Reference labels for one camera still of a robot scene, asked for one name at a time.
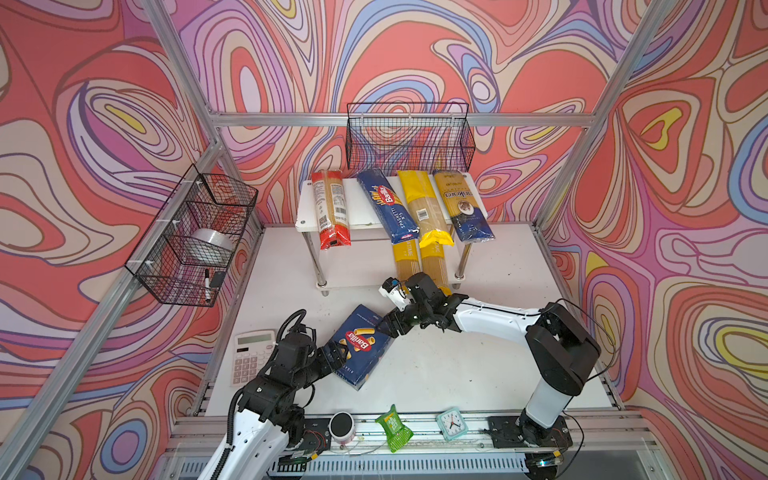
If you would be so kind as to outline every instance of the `black wire basket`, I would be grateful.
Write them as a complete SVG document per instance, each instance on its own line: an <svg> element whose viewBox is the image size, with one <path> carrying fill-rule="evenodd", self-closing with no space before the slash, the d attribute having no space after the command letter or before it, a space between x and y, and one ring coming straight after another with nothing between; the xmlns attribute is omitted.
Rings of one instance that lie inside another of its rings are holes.
<svg viewBox="0 0 768 480"><path fill-rule="evenodd" d="M452 102L358 102L346 106L347 167L356 174L380 168L468 171L475 139L469 104Z"/></svg>
<svg viewBox="0 0 768 480"><path fill-rule="evenodd" d="M258 193L227 175L198 173L160 239L128 269L160 303L213 306Z"/></svg>

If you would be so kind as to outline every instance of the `alarm clock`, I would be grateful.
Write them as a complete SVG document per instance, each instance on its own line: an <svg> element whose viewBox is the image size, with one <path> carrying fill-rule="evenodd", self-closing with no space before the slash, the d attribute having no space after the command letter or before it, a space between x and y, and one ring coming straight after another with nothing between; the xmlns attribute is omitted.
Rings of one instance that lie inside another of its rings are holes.
<svg viewBox="0 0 768 480"><path fill-rule="evenodd" d="M442 431L442 436L448 442L457 439L468 431L467 423L458 409L446 410L437 415L437 424Z"/></svg>

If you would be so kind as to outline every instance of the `pasta box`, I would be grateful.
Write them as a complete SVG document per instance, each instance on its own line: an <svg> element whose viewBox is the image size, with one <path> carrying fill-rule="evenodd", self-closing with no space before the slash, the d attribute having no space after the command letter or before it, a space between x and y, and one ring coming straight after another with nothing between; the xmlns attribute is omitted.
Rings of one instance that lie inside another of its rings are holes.
<svg viewBox="0 0 768 480"><path fill-rule="evenodd" d="M346 345L349 353L344 366L336 374L356 390L370 377L373 368L389 348L392 337L376 331L382 317L363 305L358 305L341 327L333 334L333 340Z"/></svg>

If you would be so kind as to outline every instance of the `shelf leg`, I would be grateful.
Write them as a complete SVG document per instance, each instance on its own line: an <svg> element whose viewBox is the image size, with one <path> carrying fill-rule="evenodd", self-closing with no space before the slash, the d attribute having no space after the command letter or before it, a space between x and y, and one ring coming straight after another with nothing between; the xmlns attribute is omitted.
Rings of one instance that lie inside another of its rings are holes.
<svg viewBox="0 0 768 480"><path fill-rule="evenodd" d="M467 260L469 260L469 250L472 248L471 243L467 243L464 245L464 251L462 252L462 259L458 262L458 270L456 270L456 277L457 280L464 280L464 269L467 267ZM458 289L459 285L457 283L453 284L454 289Z"/></svg>
<svg viewBox="0 0 768 480"><path fill-rule="evenodd" d="M328 282L326 282L326 276L323 275L323 269L320 268L320 258L317 257L317 252L315 251L315 247L314 245L312 245L312 237L310 237L310 232L302 232L301 234L304 236L306 247L310 249L310 255L312 256L312 265L315 267L315 276L317 277L317 286L322 288ZM323 290L323 296L328 296L327 290Z"/></svg>

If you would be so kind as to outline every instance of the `green bag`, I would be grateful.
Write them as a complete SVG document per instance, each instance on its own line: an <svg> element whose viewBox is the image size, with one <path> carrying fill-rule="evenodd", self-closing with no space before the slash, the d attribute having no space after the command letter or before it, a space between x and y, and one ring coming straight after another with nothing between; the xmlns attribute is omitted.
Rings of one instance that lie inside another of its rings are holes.
<svg viewBox="0 0 768 480"><path fill-rule="evenodd" d="M384 427L386 442L389 445L389 451L392 453L400 450L413 437L411 429L400 421L400 416L397 414L394 404L392 404L392 408L387 413L376 419L376 423L380 423Z"/></svg>

